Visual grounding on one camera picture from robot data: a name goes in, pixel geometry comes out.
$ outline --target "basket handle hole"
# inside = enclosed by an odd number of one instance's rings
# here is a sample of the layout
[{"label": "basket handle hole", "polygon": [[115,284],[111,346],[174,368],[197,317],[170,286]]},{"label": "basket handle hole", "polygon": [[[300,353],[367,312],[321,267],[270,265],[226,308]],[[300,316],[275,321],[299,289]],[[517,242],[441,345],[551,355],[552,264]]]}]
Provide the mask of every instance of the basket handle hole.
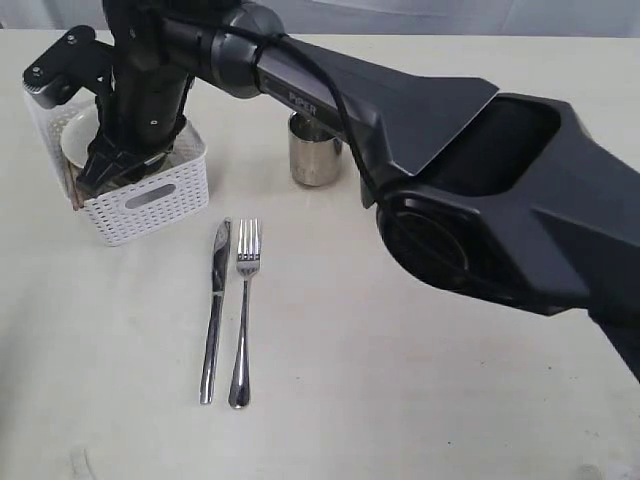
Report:
[{"label": "basket handle hole", "polygon": [[155,202],[156,200],[160,200],[161,198],[171,195],[175,191],[176,186],[173,183],[169,183],[158,187],[155,190],[150,190],[142,195],[138,195],[137,197],[130,198],[125,202],[124,206],[129,210],[135,210],[136,208],[144,207],[151,202]]}]

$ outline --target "cable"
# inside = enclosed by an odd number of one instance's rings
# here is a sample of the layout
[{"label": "cable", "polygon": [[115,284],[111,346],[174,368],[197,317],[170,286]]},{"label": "cable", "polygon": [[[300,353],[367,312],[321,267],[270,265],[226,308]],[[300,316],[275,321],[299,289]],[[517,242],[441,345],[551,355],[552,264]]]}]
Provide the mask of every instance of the cable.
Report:
[{"label": "cable", "polygon": [[501,295],[505,293],[515,294],[515,292],[510,292],[509,289],[502,284],[497,284],[491,281],[488,281],[484,278],[477,277],[473,275],[468,270],[460,268],[458,265],[454,265],[449,260],[444,258],[435,250],[429,248],[425,245],[424,242],[421,242],[416,236],[409,231],[409,229],[403,224],[402,220],[398,217],[396,212],[390,206],[389,202],[386,198],[381,194],[380,189],[377,187],[375,180],[373,179],[371,173],[367,169],[367,166],[364,162],[364,158],[362,156],[362,151],[360,150],[360,146],[358,145],[358,141],[355,135],[355,131],[353,129],[353,123],[351,118],[349,117],[349,113],[347,111],[347,107],[344,101],[344,97],[339,87],[336,85],[331,76],[320,67],[312,58],[299,50],[296,46],[287,43],[284,41],[288,38],[288,35],[281,33],[276,35],[263,35],[260,33],[252,32],[250,30],[245,30],[243,28],[234,27],[231,25],[221,25],[219,23],[208,22],[202,19],[195,19],[189,16],[185,16],[182,14],[178,14],[173,11],[168,11],[164,8],[159,7],[150,7],[151,11],[158,14],[160,18],[166,18],[169,20],[175,20],[178,22],[183,22],[188,25],[196,26],[196,27],[206,27],[212,28],[221,33],[237,35],[246,40],[255,42],[258,50],[263,51],[267,47],[278,48],[281,51],[285,52],[291,58],[293,58],[302,68],[304,68],[308,73],[316,77],[320,82],[322,82],[333,98],[333,101],[336,104],[336,108],[338,110],[338,115],[340,117],[340,122],[342,123],[342,129],[345,135],[345,140],[349,144],[351,149],[351,154],[353,155],[354,163],[360,177],[364,185],[369,190],[374,202],[378,205],[382,213],[393,223],[393,225],[398,229],[398,231],[405,237],[405,239],[409,240],[413,243],[420,251],[422,251],[425,255],[429,256],[431,259],[436,260],[441,263],[442,266],[455,271],[457,274],[461,275],[467,282],[471,282],[475,284],[475,286],[482,286],[485,289],[491,291],[498,291]]}]

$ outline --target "fork handle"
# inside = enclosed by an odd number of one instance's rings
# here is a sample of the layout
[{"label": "fork handle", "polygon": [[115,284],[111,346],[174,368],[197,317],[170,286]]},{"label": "fork handle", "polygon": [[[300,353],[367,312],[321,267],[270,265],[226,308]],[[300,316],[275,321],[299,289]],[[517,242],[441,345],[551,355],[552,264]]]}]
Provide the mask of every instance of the fork handle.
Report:
[{"label": "fork handle", "polygon": [[243,408],[251,399],[249,385],[249,349],[247,345],[247,323],[249,321],[249,288],[251,280],[244,281],[242,293],[242,314],[240,316],[240,335],[238,336],[238,351],[236,363],[233,367],[233,378],[229,391],[229,405],[233,408]]}]

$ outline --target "fork tines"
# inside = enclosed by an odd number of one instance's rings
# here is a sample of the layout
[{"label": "fork tines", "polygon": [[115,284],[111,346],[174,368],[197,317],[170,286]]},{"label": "fork tines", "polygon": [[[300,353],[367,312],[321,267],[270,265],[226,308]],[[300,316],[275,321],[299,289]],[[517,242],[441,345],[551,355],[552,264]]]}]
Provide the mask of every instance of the fork tines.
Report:
[{"label": "fork tines", "polygon": [[257,218],[240,220],[238,260],[260,260],[261,225]]}]

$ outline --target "fork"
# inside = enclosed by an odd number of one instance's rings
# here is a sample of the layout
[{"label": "fork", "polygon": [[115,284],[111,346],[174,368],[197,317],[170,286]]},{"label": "fork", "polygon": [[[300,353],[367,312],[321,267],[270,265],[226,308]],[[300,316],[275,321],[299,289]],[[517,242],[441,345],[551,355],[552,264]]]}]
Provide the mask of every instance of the fork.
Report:
[{"label": "fork", "polygon": [[229,405],[243,408],[251,399],[249,386],[249,351],[247,347],[247,323],[249,321],[249,290],[251,279],[260,270],[260,248],[262,244],[262,227],[258,219],[241,220],[238,239],[238,273],[244,279],[242,294],[242,314],[240,316],[240,335],[238,351],[233,367],[233,378],[229,391]]}]

